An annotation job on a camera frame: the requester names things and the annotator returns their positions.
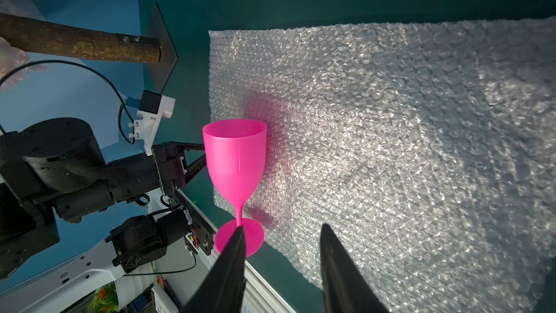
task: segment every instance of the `robotic arm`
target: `robotic arm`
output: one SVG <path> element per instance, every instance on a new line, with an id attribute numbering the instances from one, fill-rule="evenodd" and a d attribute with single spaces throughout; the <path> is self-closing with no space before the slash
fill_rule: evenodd
<path id="1" fill-rule="evenodd" d="M 177 142 L 152 146 L 160 119 L 170 117 L 172 110 L 172 98 L 144 91 L 138 111 L 143 120 L 134 122 L 134 136 L 144 139 L 146 152 L 152 154 L 108 164 L 91 127 L 79 119 L 51 119 L 0 136 L 0 176 L 5 181 L 0 184 L 0 279 L 59 241 L 54 211 L 79 223 L 83 216 L 115 203 L 145 205 L 140 198 L 157 187 L 170 194 L 188 184 L 205 167 L 206 158 L 188 165 L 184 153 L 204 146 Z M 154 220 L 142 222 L 154 225 Z M 165 246 L 160 248 L 164 255 Z M 133 266 L 139 265 L 126 266 L 126 273 Z"/>

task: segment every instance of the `black cable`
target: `black cable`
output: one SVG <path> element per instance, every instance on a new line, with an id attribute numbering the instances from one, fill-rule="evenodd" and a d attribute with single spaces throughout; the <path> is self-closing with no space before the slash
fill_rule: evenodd
<path id="1" fill-rule="evenodd" d="M 169 205 L 168 203 L 166 203 L 166 201 L 164 201 L 164 195 L 160 195 L 160 203 L 162 203 L 163 205 L 165 205 L 168 208 L 172 208 L 171 205 Z"/>
<path id="2" fill-rule="evenodd" d="M 159 211 L 152 212 L 152 213 L 150 213 L 149 215 L 150 215 L 150 216 L 155 216 L 155 215 L 157 215 L 157 214 L 166 213 L 166 212 L 171 212 L 171 211 L 176 210 L 176 209 L 179 208 L 180 206 L 181 206 L 181 203 L 180 203 L 179 205 L 174 205 L 173 207 L 170 207 L 170 208 L 161 209 L 161 210 L 159 210 Z"/>
<path id="3" fill-rule="evenodd" d="M 192 268 L 194 268 L 195 266 L 197 266 L 197 257 L 195 257 L 195 255 L 193 255 L 193 260 L 195 261 L 193 266 L 191 266 L 190 268 L 186 268 L 185 270 L 181 270 L 181 271 L 141 273 L 141 274 L 137 274 L 137 275 L 123 275 L 123 276 L 124 277 L 126 277 L 126 276 L 127 277 L 130 277 L 130 276 L 154 276 L 154 275 L 169 275 L 169 274 L 172 274 L 172 273 L 182 273 L 182 272 L 185 272 L 185 271 L 189 271 Z"/>
<path id="4" fill-rule="evenodd" d="M 12 69 L 11 71 L 9 71 L 8 73 L 6 73 L 1 79 L 0 79 L 0 86 L 2 86 L 2 84 L 4 82 L 6 82 L 6 80 L 11 77 L 13 74 L 17 73 L 18 71 L 28 68 L 30 66 L 34 66 L 34 65 L 38 65 L 38 64 L 49 64 L 49 63 L 59 63 L 59 64 L 69 64 L 69 65 L 75 65 L 78 66 L 80 68 L 83 69 L 87 69 L 88 71 L 90 71 L 91 73 L 95 73 L 98 77 L 100 77 L 102 80 L 106 81 L 108 83 L 108 85 L 110 85 L 110 87 L 112 88 L 112 90 L 114 90 L 115 94 L 118 96 L 118 99 L 120 100 L 121 103 L 121 107 L 123 108 L 123 110 L 126 111 L 127 116 L 129 117 L 129 120 L 131 120 L 131 122 L 134 122 L 133 117 L 131 116 L 131 114 L 129 113 L 128 109 L 126 108 L 126 103 L 123 101 L 121 95 L 118 93 L 118 90 L 116 89 L 116 87 L 114 86 L 114 84 L 112 84 L 110 82 L 110 80 L 108 80 L 104 75 L 102 75 L 101 73 L 97 72 L 96 70 L 94 70 L 93 68 L 89 68 L 86 65 L 83 64 L 79 64 L 79 63 L 75 63 L 75 62 L 70 62 L 67 60 L 61 60 L 61 59 L 45 59 L 45 60 L 37 60 L 34 62 L 29 62 L 29 63 L 25 63 L 22 64 L 20 66 L 18 66 L 15 69 Z M 135 143 L 135 127 L 133 128 L 133 141 L 129 141 L 127 136 L 125 136 L 123 134 L 122 131 L 122 127 L 120 124 L 120 115 L 118 115 L 118 125 L 120 128 L 120 132 L 122 133 L 122 136 L 125 138 L 125 140 L 130 143 L 130 144 L 134 144 Z M 2 134 L 4 134 L 6 131 L 4 130 L 4 128 L 2 127 L 2 125 L 0 125 L 0 130 L 2 131 Z"/>
<path id="5" fill-rule="evenodd" d="M 118 111 L 118 129 L 120 130 L 120 133 L 122 134 L 123 139 L 126 140 L 126 142 L 130 143 L 131 145 L 135 144 L 135 136 L 133 136 L 133 138 L 131 139 L 131 141 L 129 141 L 129 139 L 127 138 L 126 134 L 123 132 L 122 129 L 122 112 L 123 112 L 123 104 L 120 104 L 120 110 Z"/>

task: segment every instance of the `black metal plate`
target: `black metal plate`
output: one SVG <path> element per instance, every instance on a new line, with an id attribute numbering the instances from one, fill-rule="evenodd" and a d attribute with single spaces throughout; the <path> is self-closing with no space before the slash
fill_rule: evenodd
<path id="1" fill-rule="evenodd" d="M 158 63 L 145 63 L 145 66 L 147 66 L 152 77 L 155 92 L 162 93 L 174 66 L 176 66 L 178 56 L 157 3 L 155 3 L 155 7 L 152 9 L 149 26 L 145 35 L 150 38 L 156 38 L 160 42 L 160 60 Z"/>

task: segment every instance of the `metal bracket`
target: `metal bracket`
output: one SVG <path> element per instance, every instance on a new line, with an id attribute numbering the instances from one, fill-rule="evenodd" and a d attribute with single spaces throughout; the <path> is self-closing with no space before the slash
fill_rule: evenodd
<path id="1" fill-rule="evenodd" d="M 197 236 L 197 241 L 199 243 L 199 248 L 203 250 L 203 252 L 210 256 L 212 247 L 214 245 L 214 229 L 212 226 L 209 225 L 205 221 L 205 219 L 197 212 L 196 208 L 194 208 L 190 202 L 184 198 L 180 193 L 174 192 L 172 193 L 172 198 L 177 198 L 181 201 L 182 205 L 185 206 L 187 210 L 191 213 L 191 218 L 193 219 L 193 224 L 191 228 L 195 232 Z"/>
<path id="2" fill-rule="evenodd" d="M 160 41 L 158 41 L 157 38 L 141 37 L 139 35 L 126 35 L 120 33 L 116 33 L 116 38 L 118 39 L 119 43 L 160 47 Z"/>

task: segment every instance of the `wine glass base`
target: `wine glass base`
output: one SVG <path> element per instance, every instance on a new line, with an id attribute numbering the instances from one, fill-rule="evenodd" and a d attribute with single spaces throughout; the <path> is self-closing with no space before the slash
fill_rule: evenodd
<path id="1" fill-rule="evenodd" d="M 245 251 L 246 256 L 251 256 L 262 246 L 265 241 L 265 231 L 262 229 L 261 224 L 253 219 L 242 219 L 241 226 L 245 230 Z M 218 254 L 222 253 L 226 244 L 230 240 L 233 232 L 236 230 L 236 220 L 226 222 L 224 226 L 220 227 L 214 236 L 214 248 Z"/>

